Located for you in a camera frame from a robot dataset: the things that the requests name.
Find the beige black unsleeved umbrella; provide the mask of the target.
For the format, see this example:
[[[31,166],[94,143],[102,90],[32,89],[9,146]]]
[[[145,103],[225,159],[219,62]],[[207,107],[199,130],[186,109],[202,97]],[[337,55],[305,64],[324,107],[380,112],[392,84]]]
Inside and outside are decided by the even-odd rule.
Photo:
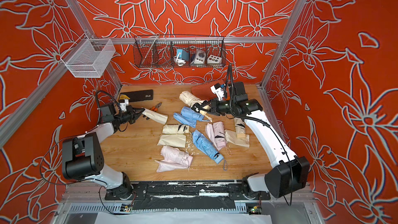
[[[202,103],[204,103],[204,100],[199,99],[198,97],[196,97],[195,95],[193,95],[191,92],[189,91],[183,91],[180,95],[179,95],[179,99],[181,101],[183,101],[186,105],[188,105],[189,107],[193,107],[195,104],[198,103],[198,105],[200,106]],[[209,117],[207,115],[207,113],[204,110],[196,110],[194,109],[195,112],[200,113],[201,115],[203,115],[205,118],[207,118],[210,122],[213,121],[213,119],[211,117]]]

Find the light blue sleeved umbrella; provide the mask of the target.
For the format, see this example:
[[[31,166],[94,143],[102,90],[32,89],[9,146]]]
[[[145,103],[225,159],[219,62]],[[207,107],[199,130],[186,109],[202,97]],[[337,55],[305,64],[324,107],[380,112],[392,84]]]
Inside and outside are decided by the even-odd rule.
[[[174,113],[173,117],[181,124],[186,124],[192,128],[196,128],[197,122],[210,122],[204,115],[195,112],[191,108],[184,106],[180,113]]]

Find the cream sleeve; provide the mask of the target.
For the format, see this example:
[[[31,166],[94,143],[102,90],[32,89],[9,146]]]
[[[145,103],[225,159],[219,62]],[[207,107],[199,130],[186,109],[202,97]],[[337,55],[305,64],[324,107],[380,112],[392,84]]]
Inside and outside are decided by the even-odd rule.
[[[250,136],[248,134],[236,134],[235,131],[225,130],[227,143],[231,143],[244,148],[250,147]]]
[[[185,148],[187,137],[184,134],[163,134],[158,141],[159,146]]]
[[[152,119],[155,122],[160,123],[160,124],[166,124],[167,120],[168,120],[167,115],[159,114],[159,113],[151,111],[149,109],[145,109],[143,111],[143,115],[145,115],[146,117],[149,117],[150,119]]]

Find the pink sleeved umbrella short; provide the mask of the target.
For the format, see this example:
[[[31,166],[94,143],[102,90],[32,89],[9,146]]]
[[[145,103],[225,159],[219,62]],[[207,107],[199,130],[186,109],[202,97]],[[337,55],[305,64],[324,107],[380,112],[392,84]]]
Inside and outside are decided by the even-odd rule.
[[[224,129],[224,124],[222,121],[214,122],[212,124],[213,132],[214,132],[214,145],[218,151],[221,151],[223,148],[226,149],[227,154],[229,156],[232,155],[231,150],[227,147],[226,134]]]

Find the pink sleeved umbrella long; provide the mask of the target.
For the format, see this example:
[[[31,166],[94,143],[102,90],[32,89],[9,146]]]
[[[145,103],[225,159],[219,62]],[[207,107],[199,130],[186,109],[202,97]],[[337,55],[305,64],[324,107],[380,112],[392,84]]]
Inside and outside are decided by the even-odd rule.
[[[193,157],[189,155],[188,152],[181,151],[171,146],[163,146],[161,155],[166,162],[180,165],[183,168],[189,168],[193,162]]]

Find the cream sleeved umbrella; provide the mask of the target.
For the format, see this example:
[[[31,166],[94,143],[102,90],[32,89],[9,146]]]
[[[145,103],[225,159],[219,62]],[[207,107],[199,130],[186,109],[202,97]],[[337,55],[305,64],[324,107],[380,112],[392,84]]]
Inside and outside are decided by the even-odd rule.
[[[163,126],[163,134],[188,134],[190,126],[186,124],[166,124]]]

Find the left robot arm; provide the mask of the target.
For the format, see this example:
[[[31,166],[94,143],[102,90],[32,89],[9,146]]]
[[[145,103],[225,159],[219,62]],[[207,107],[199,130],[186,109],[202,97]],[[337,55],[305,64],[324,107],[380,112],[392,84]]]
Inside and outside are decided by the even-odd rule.
[[[62,142],[62,174],[69,180],[95,182],[113,198],[129,200],[136,196],[129,177],[106,165],[100,143],[120,131],[121,125],[134,124],[145,109],[129,104],[122,107],[103,90],[95,93],[95,101],[99,108],[97,125],[85,134]]]

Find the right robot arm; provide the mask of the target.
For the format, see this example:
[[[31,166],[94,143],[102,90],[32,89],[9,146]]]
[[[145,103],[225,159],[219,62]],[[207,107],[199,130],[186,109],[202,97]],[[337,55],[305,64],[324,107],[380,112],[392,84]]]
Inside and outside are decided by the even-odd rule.
[[[244,196],[256,197],[262,191],[274,198],[284,198],[305,188],[309,161],[305,157],[298,157],[282,140],[260,103],[248,98],[244,84],[234,82],[231,66],[228,67],[225,83],[215,84],[211,90],[216,98],[210,101],[186,93],[182,93],[180,99],[193,111],[206,117],[232,115],[244,121],[262,145],[272,167],[266,174],[251,174],[243,178],[241,188]]]

